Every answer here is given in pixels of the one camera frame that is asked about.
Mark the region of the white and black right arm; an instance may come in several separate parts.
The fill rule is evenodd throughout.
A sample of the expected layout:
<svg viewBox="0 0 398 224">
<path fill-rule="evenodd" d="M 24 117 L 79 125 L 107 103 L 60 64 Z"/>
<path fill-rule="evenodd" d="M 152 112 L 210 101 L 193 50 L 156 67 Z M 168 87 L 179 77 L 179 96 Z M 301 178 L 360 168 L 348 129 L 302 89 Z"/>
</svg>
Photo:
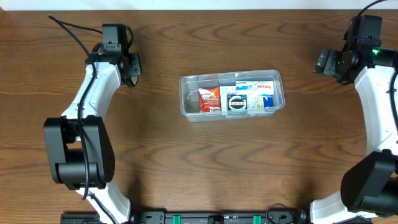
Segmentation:
<svg viewBox="0 0 398 224">
<path fill-rule="evenodd" d="M 344 174 L 339 191 L 310 204 L 310 222 L 364 223 L 397 215 L 397 51 L 379 47 L 347 51 L 337 66 L 354 75 L 367 151 Z"/>
</svg>

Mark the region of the white blue Panadol box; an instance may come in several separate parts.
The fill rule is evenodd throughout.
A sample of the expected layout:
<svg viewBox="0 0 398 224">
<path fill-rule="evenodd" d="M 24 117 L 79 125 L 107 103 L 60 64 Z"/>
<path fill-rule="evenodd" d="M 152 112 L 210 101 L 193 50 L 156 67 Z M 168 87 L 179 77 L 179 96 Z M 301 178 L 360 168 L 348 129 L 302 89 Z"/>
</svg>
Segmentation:
<svg viewBox="0 0 398 224">
<path fill-rule="evenodd" d="M 265 95 L 274 94 L 273 81 L 236 81 L 238 95 Z"/>
</svg>

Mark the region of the red Panadol ActiFast box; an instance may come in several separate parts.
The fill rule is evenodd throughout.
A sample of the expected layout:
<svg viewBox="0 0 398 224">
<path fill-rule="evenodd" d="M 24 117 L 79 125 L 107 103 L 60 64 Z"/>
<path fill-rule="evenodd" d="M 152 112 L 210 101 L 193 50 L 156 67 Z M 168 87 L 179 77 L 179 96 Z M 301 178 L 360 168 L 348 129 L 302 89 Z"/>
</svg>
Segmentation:
<svg viewBox="0 0 398 224">
<path fill-rule="evenodd" d="M 220 88 L 199 88 L 200 112 L 221 111 Z"/>
</svg>

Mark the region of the white blue medicine box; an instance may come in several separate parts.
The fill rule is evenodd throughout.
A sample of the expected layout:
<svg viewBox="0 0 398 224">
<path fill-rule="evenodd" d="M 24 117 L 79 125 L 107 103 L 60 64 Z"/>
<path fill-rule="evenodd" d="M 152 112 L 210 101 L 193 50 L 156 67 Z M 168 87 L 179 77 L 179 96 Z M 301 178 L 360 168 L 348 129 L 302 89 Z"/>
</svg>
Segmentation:
<svg viewBox="0 0 398 224">
<path fill-rule="evenodd" d="M 221 86 L 220 87 L 220 100 L 221 100 L 221 112 L 223 114 L 233 113 L 233 112 L 245 112 L 252 113 L 254 110 L 265 109 L 273 107 L 273 95 L 246 95 L 247 96 L 247 108 L 242 111 L 229 111 L 227 109 L 227 96 L 228 95 L 238 95 L 236 93 L 235 86 Z"/>
</svg>

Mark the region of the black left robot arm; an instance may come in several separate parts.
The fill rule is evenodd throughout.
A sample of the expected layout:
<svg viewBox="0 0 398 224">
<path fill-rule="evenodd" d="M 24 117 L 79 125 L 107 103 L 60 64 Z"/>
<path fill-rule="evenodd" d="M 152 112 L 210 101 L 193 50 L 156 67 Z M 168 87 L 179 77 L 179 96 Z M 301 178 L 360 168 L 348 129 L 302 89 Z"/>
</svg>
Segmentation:
<svg viewBox="0 0 398 224">
<path fill-rule="evenodd" d="M 100 223 L 135 223 L 131 201 L 114 180 L 115 155 L 104 119 L 116 90 L 134 87 L 141 75 L 139 54 L 93 52 L 71 105 L 47 118 L 44 138 L 53 181 L 76 191 L 97 211 Z"/>
</svg>

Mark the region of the dark bottle with white cap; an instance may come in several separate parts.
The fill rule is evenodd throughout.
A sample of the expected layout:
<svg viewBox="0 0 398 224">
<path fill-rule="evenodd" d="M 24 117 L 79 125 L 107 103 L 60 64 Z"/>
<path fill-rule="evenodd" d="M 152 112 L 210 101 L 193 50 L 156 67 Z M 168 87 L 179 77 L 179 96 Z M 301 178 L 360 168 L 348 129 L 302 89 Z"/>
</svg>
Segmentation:
<svg viewBox="0 0 398 224">
<path fill-rule="evenodd" d="M 129 77 L 129 78 L 126 78 L 125 84 L 129 88 L 134 88 L 137 85 L 137 81 L 138 81 L 138 77 Z"/>
</svg>

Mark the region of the green Zam-Buk tin box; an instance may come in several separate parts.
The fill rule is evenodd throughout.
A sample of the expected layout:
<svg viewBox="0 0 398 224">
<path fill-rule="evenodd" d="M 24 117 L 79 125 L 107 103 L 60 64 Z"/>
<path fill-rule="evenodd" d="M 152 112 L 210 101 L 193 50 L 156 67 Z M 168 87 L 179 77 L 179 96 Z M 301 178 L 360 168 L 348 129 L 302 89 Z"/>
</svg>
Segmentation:
<svg viewBox="0 0 398 224">
<path fill-rule="evenodd" d="M 247 108 L 246 95 L 228 95 L 227 96 L 227 109 L 229 111 L 242 111 Z"/>
</svg>

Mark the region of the clear plastic container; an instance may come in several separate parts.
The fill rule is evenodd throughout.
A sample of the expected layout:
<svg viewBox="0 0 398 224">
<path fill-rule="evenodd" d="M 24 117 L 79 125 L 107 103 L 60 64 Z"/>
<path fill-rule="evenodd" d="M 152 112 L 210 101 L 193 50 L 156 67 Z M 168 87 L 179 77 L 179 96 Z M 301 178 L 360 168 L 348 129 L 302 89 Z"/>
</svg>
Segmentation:
<svg viewBox="0 0 398 224">
<path fill-rule="evenodd" d="M 252 113 L 200 112 L 199 88 L 236 86 L 236 81 L 273 81 L 273 107 L 254 110 Z M 243 119 L 249 117 L 271 116 L 285 106 L 284 90 L 280 73 L 277 70 L 252 70 L 245 72 L 214 73 L 185 76 L 180 79 L 180 109 L 191 122 L 216 121 L 222 119 Z"/>
</svg>

